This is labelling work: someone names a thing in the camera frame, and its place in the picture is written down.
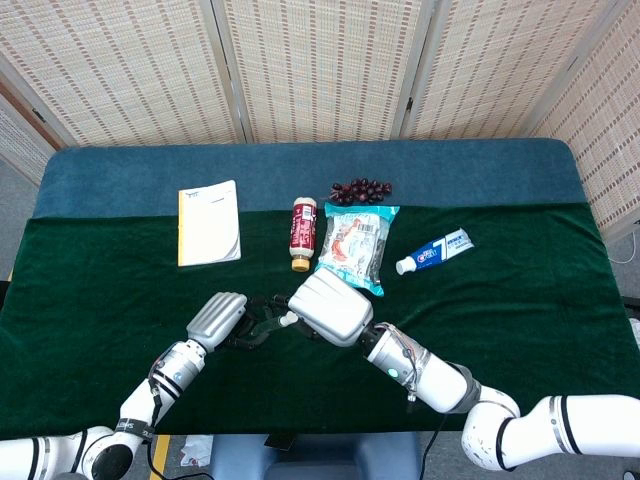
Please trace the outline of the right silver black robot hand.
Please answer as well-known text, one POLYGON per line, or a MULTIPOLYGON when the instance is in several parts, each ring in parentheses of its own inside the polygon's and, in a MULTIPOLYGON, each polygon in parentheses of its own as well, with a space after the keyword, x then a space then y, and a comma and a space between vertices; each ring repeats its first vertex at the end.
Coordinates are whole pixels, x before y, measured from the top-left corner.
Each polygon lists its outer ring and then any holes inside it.
POLYGON ((337 347, 354 346, 373 319, 371 302, 326 268, 310 275, 286 301, 286 306, 337 347))

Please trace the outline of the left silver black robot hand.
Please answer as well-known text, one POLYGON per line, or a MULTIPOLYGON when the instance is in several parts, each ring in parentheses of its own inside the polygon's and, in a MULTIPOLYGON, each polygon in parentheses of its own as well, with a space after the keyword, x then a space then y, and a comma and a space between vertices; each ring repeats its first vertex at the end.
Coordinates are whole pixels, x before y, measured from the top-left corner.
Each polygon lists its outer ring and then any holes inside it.
POLYGON ((226 347, 252 351, 280 329, 280 317, 264 299, 218 292, 186 327, 187 338, 207 353, 226 347))

